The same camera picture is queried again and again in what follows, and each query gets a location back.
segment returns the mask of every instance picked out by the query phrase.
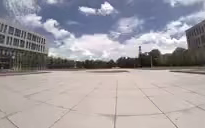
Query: pavement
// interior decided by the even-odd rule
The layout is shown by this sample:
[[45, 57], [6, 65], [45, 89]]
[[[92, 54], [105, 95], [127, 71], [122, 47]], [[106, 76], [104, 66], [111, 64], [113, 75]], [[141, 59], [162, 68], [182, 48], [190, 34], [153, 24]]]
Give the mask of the pavement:
[[96, 71], [0, 77], [0, 128], [205, 128], [205, 75]]
[[170, 70], [171, 72], [178, 73], [190, 73], [190, 74], [203, 74], [205, 75], [205, 69], [179, 69], [179, 70]]

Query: window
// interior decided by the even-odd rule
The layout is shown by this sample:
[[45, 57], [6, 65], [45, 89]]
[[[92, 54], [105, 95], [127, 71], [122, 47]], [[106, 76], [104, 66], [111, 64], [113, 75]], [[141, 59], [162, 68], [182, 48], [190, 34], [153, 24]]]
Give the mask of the window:
[[12, 45], [12, 43], [13, 43], [13, 38], [12, 38], [12, 37], [10, 37], [10, 42], [9, 42], [9, 45]]
[[4, 24], [0, 25], [0, 32], [3, 32]]
[[28, 40], [31, 40], [31, 36], [32, 36], [32, 34], [28, 33], [27, 39], [28, 39]]
[[18, 39], [14, 38], [13, 46], [17, 46], [17, 47], [19, 46], [19, 40]]
[[28, 48], [28, 46], [29, 46], [29, 42], [27, 41], [27, 42], [26, 42], [26, 48]]
[[9, 27], [9, 34], [13, 35], [14, 34], [14, 28], [13, 27]]
[[16, 29], [15, 30], [15, 36], [20, 37], [20, 35], [21, 35], [21, 30]]
[[6, 33], [7, 31], [7, 25], [5, 25], [3, 32]]
[[37, 37], [35, 35], [33, 35], [32, 37], [32, 41], [36, 42]]
[[201, 42], [202, 42], [203, 44], [205, 43], [205, 36], [204, 36], [204, 35], [201, 36]]
[[24, 32], [24, 36], [23, 36], [23, 38], [24, 38], [24, 39], [26, 39], [26, 34], [27, 34], [27, 33], [26, 33], [26, 32]]
[[20, 40], [20, 47], [21, 47], [21, 48], [24, 48], [24, 45], [25, 45], [24, 40]]
[[0, 35], [0, 44], [4, 44], [4, 42], [5, 42], [5, 36]]
[[7, 39], [6, 39], [6, 45], [9, 45], [9, 39], [10, 39], [10, 37], [7, 36]]

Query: concrete ground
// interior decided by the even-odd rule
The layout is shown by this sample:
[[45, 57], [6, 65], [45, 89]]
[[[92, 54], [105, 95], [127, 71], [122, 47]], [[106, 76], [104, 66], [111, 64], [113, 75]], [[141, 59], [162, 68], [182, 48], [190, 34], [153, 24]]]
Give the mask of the concrete ground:
[[205, 128], [205, 75], [129, 70], [0, 77], [0, 128]]

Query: white cloud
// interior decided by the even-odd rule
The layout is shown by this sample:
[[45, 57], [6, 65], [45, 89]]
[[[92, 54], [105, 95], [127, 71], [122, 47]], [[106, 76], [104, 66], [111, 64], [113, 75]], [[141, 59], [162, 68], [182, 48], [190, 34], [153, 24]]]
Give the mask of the white cloud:
[[114, 7], [111, 6], [111, 4], [108, 2], [104, 2], [104, 4], [101, 5], [100, 9], [83, 6], [83, 7], [79, 7], [79, 11], [86, 15], [102, 15], [102, 16], [117, 13], [117, 10], [115, 10]]
[[205, 0], [164, 0], [164, 1], [169, 3], [171, 6], [175, 7], [177, 5], [189, 6], [200, 2], [204, 2]]
[[96, 9], [94, 8], [88, 8], [88, 7], [79, 7], [79, 11], [86, 15], [96, 15]]
[[[60, 29], [58, 22], [53, 19], [42, 24], [47, 23], [49, 28], [45, 30], [56, 37], [56, 47], [50, 48], [50, 55], [77, 60], [108, 60], [121, 56], [137, 57], [139, 45], [142, 46], [143, 52], [149, 52], [156, 48], [162, 53], [170, 53], [176, 47], [187, 48], [185, 30], [202, 19], [205, 19], [205, 4], [202, 10], [172, 21], [160, 31], [141, 33], [122, 43], [111, 40], [107, 34], [83, 35], [77, 38], [65, 29]], [[123, 18], [117, 23], [116, 31], [112, 31], [112, 33], [117, 36], [123, 33], [132, 33], [136, 28], [140, 28], [140, 25], [143, 25], [143, 21], [136, 17]]]
[[104, 4], [101, 5], [101, 8], [98, 9], [98, 14], [103, 16], [110, 15], [112, 13], [117, 13], [117, 11], [108, 2], [104, 2]]
[[4, 0], [3, 3], [10, 14], [15, 16], [24, 16], [40, 10], [37, 0]]
[[121, 56], [137, 57], [138, 46], [143, 52], [159, 49], [162, 53], [171, 53], [176, 47], [186, 48], [184, 23], [173, 21], [162, 31], [144, 33], [138, 37], [120, 43], [111, 40], [106, 34], [83, 35], [80, 38], [72, 37], [57, 48], [51, 48], [50, 55], [70, 59], [118, 59]]
[[122, 35], [129, 35], [142, 29], [144, 20], [138, 19], [136, 16], [121, 18], [110, 31], [112, 38], [117, 39]]
[[48, 4], [57, 4], [58, 0], [46, 0]]
[[31, 27], [41, 27], [42, 23], [42, 17], [34, 14], [27, 14], [25, 16], [17, 16], [17, 19], [24, 23], [25, 25], [31, 26]]
[[44, 29], [47, 32], [53, 34], [56, 39], [62, 39], [71, 36], [70, 32], [66, 31], [65, 29], [59, 29], [58, 26], [59, 23], [54, 19], [48, 19], [43, 24]]

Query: sky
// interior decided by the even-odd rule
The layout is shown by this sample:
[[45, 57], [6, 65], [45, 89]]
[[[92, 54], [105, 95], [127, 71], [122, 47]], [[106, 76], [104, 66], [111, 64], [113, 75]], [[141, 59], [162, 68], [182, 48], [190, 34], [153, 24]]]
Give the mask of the sky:
[[187, 48], [205, 0], [0, 0], [0, 18], [44, 35], [50, 56], [116, 60]]

